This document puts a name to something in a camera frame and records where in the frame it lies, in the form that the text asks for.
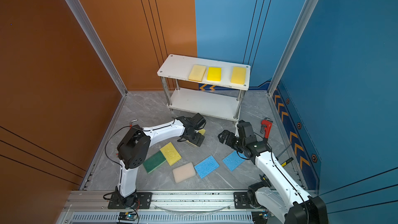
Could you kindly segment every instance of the green sponge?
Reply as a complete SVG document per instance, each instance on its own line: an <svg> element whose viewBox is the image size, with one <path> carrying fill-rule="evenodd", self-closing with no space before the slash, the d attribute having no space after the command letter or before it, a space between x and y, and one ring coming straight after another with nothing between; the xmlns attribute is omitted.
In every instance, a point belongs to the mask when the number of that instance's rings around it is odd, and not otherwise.
<svg viewBox="0 0 398 224"><path fill-rule="evenodd" d="M156 152L152 157L148 158L143 162L144 168L147 173L151 173L157 167L161 166L162 163L166 162L166 158L164 157L161 151Z"/></svg>

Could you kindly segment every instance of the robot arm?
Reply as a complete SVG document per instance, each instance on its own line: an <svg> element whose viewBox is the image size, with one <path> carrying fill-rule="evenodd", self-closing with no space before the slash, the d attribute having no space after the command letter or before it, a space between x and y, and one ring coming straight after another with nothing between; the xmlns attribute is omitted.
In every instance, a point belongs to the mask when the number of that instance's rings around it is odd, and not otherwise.
<svg viewBox="0 0 398 224"><path fill-rule="evenodd" d="M236 127L236 135L224 130L218 138L221 143L245 154L265 174L262 182L249 187L251 205L266 207L286 224L327 224L325 203L320 197L311 197L293 180L272 153L267 138L257 141L249 122L240 121ZM279 194L271 191L271 185Z"/></svg>
<svg viewBox="0 0 398 224"><path fill-rule="evenodd" d="M200 146L205 137L198 130L205 124L206 120L197 113L192 118L181 116L155 127L132 126L117 146L118 157L122 165L117 193L123 204L132 206L135 202L138 167L145 161L149 147L172 137L181 137Z"/></svg>

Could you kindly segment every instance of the yellow sponge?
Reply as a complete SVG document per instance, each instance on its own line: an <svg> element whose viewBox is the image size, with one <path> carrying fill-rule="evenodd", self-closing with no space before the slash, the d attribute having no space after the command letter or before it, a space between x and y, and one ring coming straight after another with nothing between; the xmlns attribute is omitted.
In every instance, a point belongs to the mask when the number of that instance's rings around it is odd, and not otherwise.
<svg viewBox="0 0 398 224"><path fill-rule="evenodd" d="M245 67L234 67L232 70L231 83L243 85L246 81L246 68Z"/></svg>
<svg viewBox="0 0 398 224"><path fill-rule="evenodd" d="M203 76L206 72L206 66L193 65L191 73L189 74L188 80L195 82L202 82Z"/></svg>
<svg viewBox="0 0 398 224"><path fill-rule="evenodd" d="M221 81L221 67L209 67L209 72L207 72L208 81Z"/></svg>
<svg viewBox="0 0 398 224"><path fill-rule="evenodd" d="M171 142L163 146L160 151L163 153L163 156L166 158L170 166L181 159L181 155L177 152Z"/></svg>

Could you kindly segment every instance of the aluminum frame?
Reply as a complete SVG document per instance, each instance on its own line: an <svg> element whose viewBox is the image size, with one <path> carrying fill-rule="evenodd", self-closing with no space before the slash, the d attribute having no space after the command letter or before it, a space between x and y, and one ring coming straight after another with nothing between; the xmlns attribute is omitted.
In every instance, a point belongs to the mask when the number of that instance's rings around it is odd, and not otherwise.
<svg viewBox="0 0 398 224"><path fill-rule="evenodd" d="M312 15L312 12L315 9L318 0L305 0L304 5L301 9L300 15L298 16L295 27L293 28L292 34L287 42L285 50L283 51L282 57L276 67L275 73L272 77L271 83L268 86L268 95L272 95L278 85L279 81L282 78L283 72L287 67L287 64L290 61L290 58L293 55L294 50L296 49L297 44L301 38L302 33L304 32L305 27L307 26L308 20Z"/></svg>
<svg viewBox="0 0 398 224"><path fill-rule="evenodd" d="M82 4L80 3L79 0L65 0L65 1L68 4L73 15L75 16L76 20L79 22L80 26L82 27L92 47L97 52L97 55L101 59L104 67L111 76L117 89L122 95L126 95L127 87L125 86L122 78L117 72L115 65L113 64L111 58L109 57L108 52L106 51L104 45L101 42L100 37L98 36L90 19L88 18L86 12L84 11Z"/></svg>

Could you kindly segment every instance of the black line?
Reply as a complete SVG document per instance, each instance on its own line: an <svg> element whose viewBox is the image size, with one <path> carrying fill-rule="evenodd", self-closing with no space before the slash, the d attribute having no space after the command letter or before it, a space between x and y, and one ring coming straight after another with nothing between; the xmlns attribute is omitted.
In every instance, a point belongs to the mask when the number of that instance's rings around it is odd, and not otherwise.
<svg viewBox="0 0 398 224"><path fill-rule="evenodd" d="M157 12L158 12L159 23L160 23L160 30L162 31L162 37L163 37L163 42L164 42L164 48L166 49L166 55L168 56L168 54L167 54L167 47L166 47L166 41L164 40L164 34L163 34L163 29L162 29L162 22L160 21L158 3L156 2L156 0L155 0L155 5L156 5L156 10L157 10Z"/></svg>
<svg viewBox="0 0 398 224"><path fill-rule="evenodd" d="M46 150L46 149L44 149L44 148L42 148L42 147L38 146L37 144L30 142L30 141L29 141L29 140L27 140L26 138L23 138L23 137L21 137L20 135L18 135L18 134L16 134L16 133L13 133L12 131L10 131L10 130L7 130L6 128L4 128L4 127L2 127L2 126L0 126L0 128L2 128L2 129L4 129L4 130L6 130L6 131L7 131L7 132L9 132L9 133L12 133L12 134L14 134L15 136L17 136L17 137L19 137L19 138L22 138L22 139L23 139L23 140L25 140L26 142L28 142L28 143L31 143L32 145L34 145L34 146L36 146L36 147L39 147L40 149L42 149L42 150L44 150L44 151L46 151L46 152L50 153L51 155L54 155L54 156L56 156L57 158L60 158L60 159L64 160L65 162L67 162L67 163L70 163L71 165L73 165L73 166L76 166L77 168L79 168L79 169L82 169L82 170L84 170L84 171L86 172L86 170L85 170L85 169L83 169L83 168L80 168L79 166L77 166L77 165L75 165L75 164L73 164L73 163L71 163L71 162L69 162L69 161L67 161L67 160L63 159L63 158L62 158L62 157L60 157L60 156L57 156L57 155L55 155L55 154L54 154L54 153L52 153L52 152L49 152L48 150Z"/></svg>
<svg viewBox="0 0 398 224"><path fill-rule="evenodd" d="M376 203L376 204L367 205L367 206L362 206L362 207L357 207L357 208L349 208L349 209L344 209L344 210L340 210L340 211L330 212L330 213L328 213L328 214L334 214L334 213L338 213L338 212L344 212L344 211L353 210L353 209L359 209L359 208L373 207L373 206L382 205L382 204L387 204L387 203L392 203L392 202L398 202L398 200L389 201L389 202L382 202L382 203Z"/></svg>
<svg viewBox="0 0 398 224"><path fill-rule="evenodd" d="M254 65L254 61L256 60L256 55L257 55L257 51L258 51L258 46L260 45L261 36L263 35L264 26L266 25L266 20L267 20L267 16L268 16L269 7L270 7L270 5L271 5L271 1L272 1L272 0L269 0L269 5L268 5L267 13L266 13L266 18L264 19L263 29L261 30L260 39L258 40L256 53L254 54L253 65Z"/></svg>
<svg viewBox="0 0 398 224"><path fill-rule="evenodd" d="M150 13L151 13L151 15L152 15L153 26L155 27L156 38L158 39L158 43L159 43L160 55L161 55L161 57L162 57L162 61L164 62L164 60L163 60L162 47L160 46L158 31L156 30L155 19L153 18L152 7L150 6L150 1L149 1L149 0L148 0L148 4L149 4Z"/></svg>
<svg viewBox="0 0 398 224"><path fill-rule="evenodd" d="M376 175L373 175L373 176L371 176L371 177L367 177L367 178L365 178L365 179L362 179L362 180L359 180L359 181L356 181L356 182L353 182L353 183L347 184L346 186L342 186L342 187L340 187L340 188L337 188L337 189L334 189L334 190L328 191L328 192L326 192L326 193L322 193L322 194L320 194L319 196L321 196L321 195L324 195L324 194L327 194L327 193L330 193L330 192L333 192L333 191L335 191L335 190L338 190L338 189L342 189L342 188L344 188L344 187L347 187L347 186L350 186L350 185L353 185L353 184L356 184L356 183L359 183L359 182L362 182L362 181L364 181L364 180L367 180L367 179L370 179L370 178L372 178L372 177L379 176L379 175L381 175L381 174L384 174L384 173L387 173L387 172L393 171L393 170L395 170L395 169L398 169L398 167L395 167L395 168L393 168L393 169L386 170L385 172L381 172L381 173L379 173L379 174L376 174Z"/></svg>
<svg viewBox="0 0 398 224"><path fill-rule="evenodd" d="M70 183L76 184L77 186L80 186L80 184L77 184L77 183L74 183L74 182L72 182L72 181L66 180L66 179L64 179L64 178L62 178L62 177L58 177L58 176L56 176L56 175L53 175L53 174L51 174L51 173L48 173L48 172L45 172L45 171L43 171L43 170L41 170L41 169L38 169L38 168L32 167L32 166L30 166L30 165L27 165L27 164L25 164L25 163L19 162L19 161L17 161L17 160L14 160L14 159L12 159L12 158L9 158L9 157L6 157L6 156L3 156L3 155L1 155L1 154L0 154L0 156L2 156L2 157L5 157L5 158L8 158L9 160L12 160L12 161L14 161L14 162L17 162L17 163L23 164L23 165L25 165L25 166L27 166L27 167L30 167L30 168L33 168L33 169L37 169L38 171L44 172L44 173L46 173L46 174L49 174L49 175L51 175L51 176L54 176L54 177L57 177L57 178L59 178L59 179L65 180L65 181L67 181L67 182L70 182Z"/></svg>
<svg viewBox="0 0 398 224"><path fill-rule="evenodd" d="M158 18L159 18L159 24L160 24L160 31L162 32L163 43L164 43L164 49L166 50L166 58L167 58L167 57L168 57L168 54L167 54L166 41L165 41L165 39L164 39L163 28L162 28L162 22L160 21L158 3L157 3L156 0L155 0L155 5L156 5L156 11L158 12ZM176 85L174 85L174 80L171 79L171 78L167 78L167 82L169 83L169 85L170 85L170 80L172 80L173 87L176 87Z"/></svg>
<svg viewBox="0 0 398 224"><path fill-rule="evenodd" d="M343 199L340 199L340 200L335 200L335 201L328 202L328 203L325 203L325 204L329 204L329 203L333 203L333 202L338 202L338 201L346 200L346 199L349 199L349 198L353 198L353 197L357 197L357 196L360 196L360 195L369 194L369 193L376 192L376 191L379 191L379 190L392 188L392 187L395 187L395 186L398 186L398 184L391 185L391 186L388 186L388 187L384 187L384 188L381 188L381 189L375 189L375 190L368 191L368 192L365 192L365 193L362 193L362 194L358 194L358 195L353 195L352 197L346 197L346 198L343 198Z"/></svg>
<svg viewBox="0 0 398 224"><path fill-rule="evenodd" d="M159 68L160 68L160 63L159 63L159 59L158 59L158 54L156 53L155 43L153 42L152 34L151 34L151 32L150 32L149 23L148 23L148 19L147 19L147 14L145 13L144 3L142 2L142 0L141 0L141 4L142 4L142 10L144 11L145 19L147 20L148 31L149 31L149 34L150 34L150 38L151 38L151 40L152 40L152 45L153 45L153 49L154 49L154 51L155 51L156 60L158 61L158 65L159 65Z"/></svg>
<svg viewBox="0 0 398 224"><path fill-rule="evenodd" d="M260 23L261 14L263 13L264 1L265 1L265 0L263 0L263 4L261 5L260 16L258 17L258 22L257 22L256 32L254 33L253 44L251 45L251 50L250 50L250 55L249 55L248 65L249 65L249 63L250 63L250 57L251 57L251 52L253 51L254 42L256 41L256 35L257 35L258 24Z"/></svg>
<svg viewBox="0 0 398 224"><path fill-rule="evenodd" d="M246 43L245 55L243 56L243 62L242 62L242 64L245 64L246 51L247 51L247 49L248 49L249 38L250 38L250 32L251 32L251 26L253 25L254 13L256 12L256 6L257 6L257 0L256 0L256 4L254 5L254 11L253 11L253 17L251 18L251 24L250 24L248 42Z"/></svg>
<svg viewBox="0 0 398 224"><path fill-rule="evenodd" d="M69 173L72 173L72 174L74 174L74 175L77 175L78 177L83 178L82 176L80 176L80 175L78 175L78 174L75 174L75 173L73 173L73 172L70 172L70 171L68 171L67 169L64 169L64 168L62 168L62 167L60 167L60 166L58 166L58 165L55 165L55 164L53 164L53 163L51 163L51 162L48 162L48 161L44 160L43 158L40 158L40 157L38 157L38 156L35 156L35 155L33 155L32 153L29 153L29 152L24 151L24 150L22 150L22 149L20 149L20 148L18 148L18 147L16 147L16 146L13 146L12 144L9 144L9 143L7 143L7 142L5 142L5 141L2 141L2 140L0 140L0 142L3 142L3 143L5 143L5 144L7 144L7 145L9 145L9 146L11 146L11 147L14 147L14 148L16 148L16 149L18 149L18 150L20 150L20 151L22 151L22 152L28 153L29 155L31 155L31 156L33 156L33 157L36 157L36 158L38 158L38 159L40 159L40 160L42 160L42 161L44 161L44 162L47 162L47 163L49 163L49 164L52 164L52 165L55 166L55 167L58 167L58 168L60 168L60 169L63 169L64 171L67 171L67 172L69 172Z"/></svg>

